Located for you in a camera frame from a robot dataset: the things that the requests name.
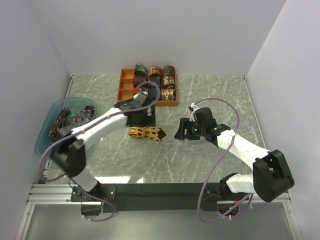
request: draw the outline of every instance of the blue basket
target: blue basket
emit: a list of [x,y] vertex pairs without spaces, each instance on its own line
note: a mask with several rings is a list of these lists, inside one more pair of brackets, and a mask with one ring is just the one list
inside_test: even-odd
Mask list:
[[41,157],[46,149],[53,143],[49,137],[49,131],[63,108],[68,108],[71,111],[69,116],[73,116],[79,114],[83,109],[85,109],[86,106],[94,107],[95,111],[93,114],[93,119],[95,119],[97,116],[97,104],[91,99],[81,97],[66,97],[57,101],[52,106],[42,125],[38,139],[34,146],[35,153]]

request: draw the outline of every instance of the white wall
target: white wall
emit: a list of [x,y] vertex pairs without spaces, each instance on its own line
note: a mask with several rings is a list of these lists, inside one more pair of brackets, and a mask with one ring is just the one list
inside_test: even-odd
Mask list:
[[284,152],[304,239],[320,228],[320,1],[288,0],[247,76],[264,139]]
[[30,0],[71,74],[247,74],[286,0]]
[[28,1],[0,7],[0,235],[14,239],[39,157],[35,143],[70,77]]

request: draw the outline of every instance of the orange tray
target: orange tray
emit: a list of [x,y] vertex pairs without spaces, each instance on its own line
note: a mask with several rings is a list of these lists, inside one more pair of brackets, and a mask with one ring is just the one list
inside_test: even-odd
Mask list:
[[[117,102],[121,102],[124,100],[131,99],[134,95],[134,85],[132,81],[134,79],[135,69],[134,68],[123,68],[121,70],[119,89],[118,89],[118,97]],[[175,100],[172,101],[162,101],[159,100],[156,102],[157,107],[175,107],[178,105],[178,88],[177,88],[177,74],[175,75],[175,89],[173,90],[175,94]]]

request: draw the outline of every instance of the gray marble surface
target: gray marble surface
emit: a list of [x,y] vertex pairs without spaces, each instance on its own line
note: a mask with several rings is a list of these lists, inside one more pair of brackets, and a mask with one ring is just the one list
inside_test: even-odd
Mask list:
[[[70,97],[94,100],[98,116],[117,102],[120,75],[78,75],[70,90]],[[199,141],[179,141],[174,135],[180,118],[188,117],[188,106],[207,97],[218,97],[230,102],[240,114],[238,133],[245,139],[264,147],[248,89],[242,75],[179,75],[178,106],[157,107],[156,125],[164,128],[169,137],[164,141],[136,139],[122,128],[107,135],[87,152],[87,166],[102,183],[197,183],[203,182],[223,150]],[[236,126],[233,110],[220,101],[200,103],[210,107],[217,123]],[[218,182],[230,173],[248,174],[250,168],[228,153],[213,172],[210,182]],[[54,178],[61,170],[52,164],[48,177]],[[54,184],[66,184],[64,177]]]

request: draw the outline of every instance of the metal bracket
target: metal bracket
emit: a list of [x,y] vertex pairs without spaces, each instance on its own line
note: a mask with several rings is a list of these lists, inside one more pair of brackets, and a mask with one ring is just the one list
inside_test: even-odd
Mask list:
[[35,209],[34,204],[25,206],[24,213],[22,215],[22,219],[20,222],[20,226],[15,236],[15,240],[24,240],[26,238],[34,209]]
[[[71,202],[96,202],[96,200],[83,194],[82,190],[79,187],[74,187],[74,190],[71,195]],[[114,202],[116,197],[117,188],[115,185],[102,184],[101,185],[102,196],[108,202]]]
[[302,240],[303,237],[291,202],[284,202],[283,207],[291,229],[293,240]]

